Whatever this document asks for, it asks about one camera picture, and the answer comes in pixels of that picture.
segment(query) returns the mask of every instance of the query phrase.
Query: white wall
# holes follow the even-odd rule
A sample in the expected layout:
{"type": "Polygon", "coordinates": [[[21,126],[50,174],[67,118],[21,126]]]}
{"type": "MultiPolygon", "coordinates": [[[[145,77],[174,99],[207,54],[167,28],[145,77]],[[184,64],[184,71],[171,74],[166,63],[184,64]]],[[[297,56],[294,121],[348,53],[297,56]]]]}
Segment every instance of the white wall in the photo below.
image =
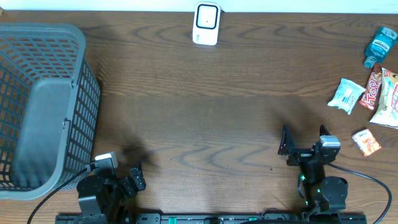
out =
{"type": "MultiPolygon", "coordinates": [[[[5,10],[192,12],[200,0],[0,0],[5,10]]],[[[398,13],[398,0],[214,0],[226,12],[398,13]]]]}

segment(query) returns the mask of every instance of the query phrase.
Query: snack bag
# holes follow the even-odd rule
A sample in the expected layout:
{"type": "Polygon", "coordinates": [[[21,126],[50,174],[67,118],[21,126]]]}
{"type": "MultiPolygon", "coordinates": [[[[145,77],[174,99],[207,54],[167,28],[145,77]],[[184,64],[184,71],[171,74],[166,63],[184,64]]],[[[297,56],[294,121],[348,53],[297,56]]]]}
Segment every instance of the snack bag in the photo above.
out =
{"type": "Polygon", "coordinates": [[[398,128],[398,76],[382,68],[379,108],[370,123],[398,128]]]}
{"type": "Polygon", "coordinates": [[[337,106],[339,109],[343,109],[348,114],[351,114],[355,103],[364,91],[365,88],[355,82],[342,78],[336,94],[328,103],[328,106],[337,106]]]}
{"type": "Polygon", "coordinates": [[[381,146],[377,143],[376,139],[368,129],[354,134],[353,139],[365,156],[381,149],[381,146]]]}
{"type": "Polygon", "coordinates": [[[381,67],[375,65],[369,76],[368,84],[366,85],[366,91],[362,95],[359,104],[366,107],[369,110],[374,110],[374,102],[376,101],[377,93],[381,86],[381,67]]]}

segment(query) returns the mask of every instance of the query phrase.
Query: gray plastic basket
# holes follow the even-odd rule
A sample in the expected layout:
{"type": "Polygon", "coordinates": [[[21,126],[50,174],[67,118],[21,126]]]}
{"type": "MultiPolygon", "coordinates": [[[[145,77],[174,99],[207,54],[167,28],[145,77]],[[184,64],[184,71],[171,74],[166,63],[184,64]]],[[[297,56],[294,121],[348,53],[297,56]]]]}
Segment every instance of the gray plastic basket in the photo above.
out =
{"type": "Polygon", "coordinates": [[[85,47],[71,25],[0,23],[0,199],[37,198],[90,161],[100,88],[85,47]]]}

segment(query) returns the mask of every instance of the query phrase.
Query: wooden table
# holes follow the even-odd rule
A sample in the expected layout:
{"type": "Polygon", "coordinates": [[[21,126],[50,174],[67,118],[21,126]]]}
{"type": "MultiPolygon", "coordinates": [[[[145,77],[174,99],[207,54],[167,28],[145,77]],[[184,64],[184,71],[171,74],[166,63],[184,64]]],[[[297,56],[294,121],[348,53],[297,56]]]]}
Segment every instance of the wooden table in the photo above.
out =
{"type": "MultiPolygon", "coordinates": [[[[326,124],[342,149],[335,164],[372,175],[398,195],[398,130],[328,107],[341,78],[366,85],[364,50],[396,15],[236,14],[221,16],[218,44],[192,42],[193,13],[5,11],[2,21],[70,23],[103,82],[95,154],[118,152],[121,169],[142,161],[147,189],[135,207],[164,213],[262,212],[303,207],[298,167],[277,155],[282,125],[300,146],[326,124]],[[351,135],[369,128],[383,146],[364,157],[351,135]]],[[[383,66],[398,71],[398,47],[383,66]]],[[[387,194],[377,184],[326,167],[349,182],[347,211],[372,223],[387,194]]],[[[25,223],[40,199],[1,201],[0,223],[25,223]]],[[[34,223],[79,212],[76,190],[52,197],[34,223]]],[[[394,201],[383,223],[398,222],[394,201]]]]}

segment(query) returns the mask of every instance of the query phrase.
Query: blue bottle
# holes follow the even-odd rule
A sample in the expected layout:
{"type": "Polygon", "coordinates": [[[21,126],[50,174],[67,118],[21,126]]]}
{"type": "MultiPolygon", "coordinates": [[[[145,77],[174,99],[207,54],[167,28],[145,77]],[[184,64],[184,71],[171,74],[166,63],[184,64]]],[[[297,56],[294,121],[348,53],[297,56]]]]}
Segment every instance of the blue bottle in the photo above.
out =
{"type": "Polygon", "coordinates": [[[373,68],[376,62],[381,63],[394,44],[396,44],[397,39],[398,34],[396,32],[390,28],[381,27],[365,51],[365,55],[367,56],[363,63],[365,67],[373,68]]]}

